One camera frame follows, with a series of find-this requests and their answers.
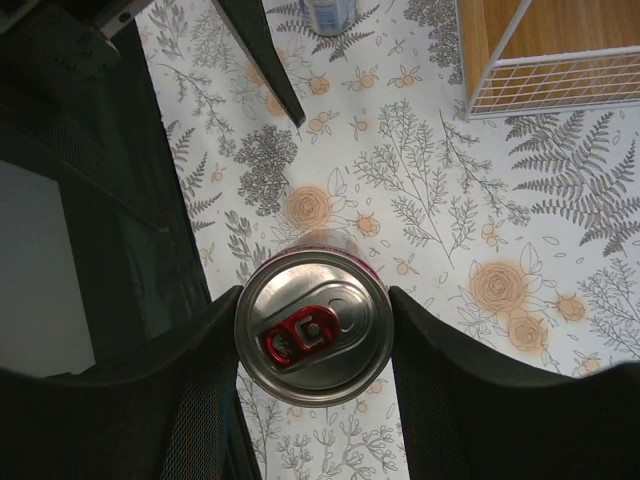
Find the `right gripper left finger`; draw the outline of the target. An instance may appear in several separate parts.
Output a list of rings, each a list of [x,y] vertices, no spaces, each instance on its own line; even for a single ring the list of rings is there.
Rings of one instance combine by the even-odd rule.
[[[80,374],[1,372],[4,479],[220,479],[235,286],[194,320]]]

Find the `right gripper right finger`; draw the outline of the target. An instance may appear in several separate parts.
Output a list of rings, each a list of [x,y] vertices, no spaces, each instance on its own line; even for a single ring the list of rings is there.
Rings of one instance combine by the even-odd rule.
[[[390,291],[392,366],[414,479],[635,479],[639,366],[532,367]]]

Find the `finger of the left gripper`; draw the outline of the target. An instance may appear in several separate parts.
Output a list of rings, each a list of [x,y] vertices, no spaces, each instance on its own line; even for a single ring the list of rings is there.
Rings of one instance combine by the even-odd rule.
[[[281,108],[301,127],[306,115],[274,47],[263,2],[218,0],[214,6]]]

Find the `Red Bull can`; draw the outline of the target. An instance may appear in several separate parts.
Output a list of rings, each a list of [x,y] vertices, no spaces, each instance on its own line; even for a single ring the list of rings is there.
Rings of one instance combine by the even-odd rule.
[[[348,235],[310,231],[249,278],[234,339],[244,369],[272,396],[302,407],[345,403],[390,359],[389,291]]]
[[[320,36],[347,31],[358,14],[356,0],[300,0],[299,6],[310,28]]]

